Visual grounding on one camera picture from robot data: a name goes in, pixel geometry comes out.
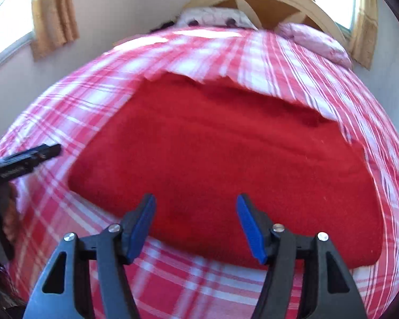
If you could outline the left hand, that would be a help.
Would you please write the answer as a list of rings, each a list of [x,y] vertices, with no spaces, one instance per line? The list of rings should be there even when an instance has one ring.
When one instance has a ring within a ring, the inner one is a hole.
[[[18,238],[19,231],[19,214],[16,208],[16,200],[18,199],[18,191],[15,184],[9,183],[9,194],[8,194],[8,207],[6,214],[3,217],[3,232],[6,235],[8,241],[13,245]]]

